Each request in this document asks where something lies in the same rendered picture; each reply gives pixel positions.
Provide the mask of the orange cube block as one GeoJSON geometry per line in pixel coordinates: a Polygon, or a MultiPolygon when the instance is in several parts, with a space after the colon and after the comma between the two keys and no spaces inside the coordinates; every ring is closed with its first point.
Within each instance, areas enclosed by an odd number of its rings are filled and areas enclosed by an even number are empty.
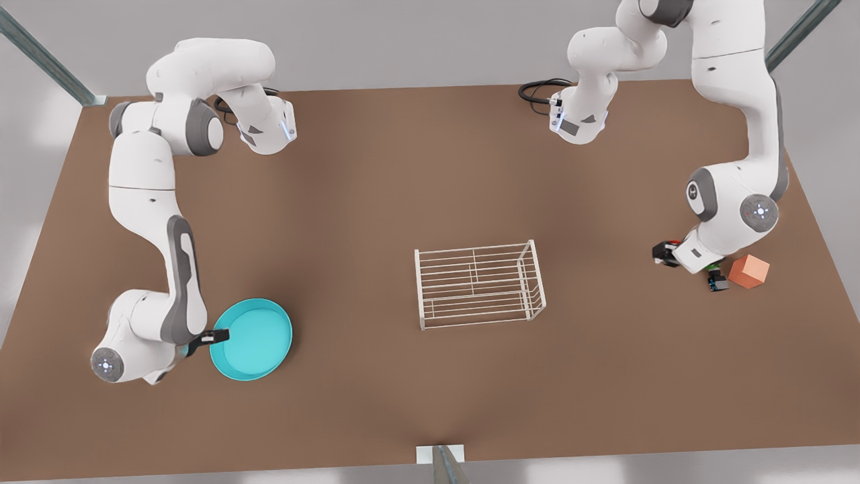
{"type": "Polygon", "coordinates": [[[729,270],[728,281],[743,288],[755,288],[766,281],[769,270],[770,264],[767,261],[747,254],[733,261],[729,270]]]}

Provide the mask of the silver frame post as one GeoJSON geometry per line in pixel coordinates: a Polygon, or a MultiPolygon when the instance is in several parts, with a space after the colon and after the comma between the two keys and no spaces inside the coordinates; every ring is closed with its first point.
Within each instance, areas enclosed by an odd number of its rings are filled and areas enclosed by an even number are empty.
{"type": "Polygon", "coordinates": [[[780,37],[770,51],[765,55],[768,73],[773,73],[786,60],[793,50],[804,41],[826,16],[839,6],[842,0],[814,0],[795,23],[780,37]]]}
{"type": "Polygon", "coordinates": [[[465,462],[463,444],[418,446],[418,465],[433,466],[433,484],[470,484],[461,464],[465,462]]]}
{"type": "Polygon", "coordinates": [[[107,96],[95,95],[75,77],[8,10],[0,6],[0,34],[27,56],[43,73],[66,91],[82,107],[104,106],[107,96]]]}

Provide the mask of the turquoise round plate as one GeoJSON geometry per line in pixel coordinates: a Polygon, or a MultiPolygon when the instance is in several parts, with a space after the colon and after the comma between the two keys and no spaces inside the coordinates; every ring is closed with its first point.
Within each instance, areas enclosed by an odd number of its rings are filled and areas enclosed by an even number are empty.
{"type": "Polygon", "coordinates": [[[228,330],[228,338],[210,346],[212,363],[237,382],[251,382],[279,368],[293,341],[288,313],[267,299],[239,301],[218,317],[213,328],[228,330]]]}

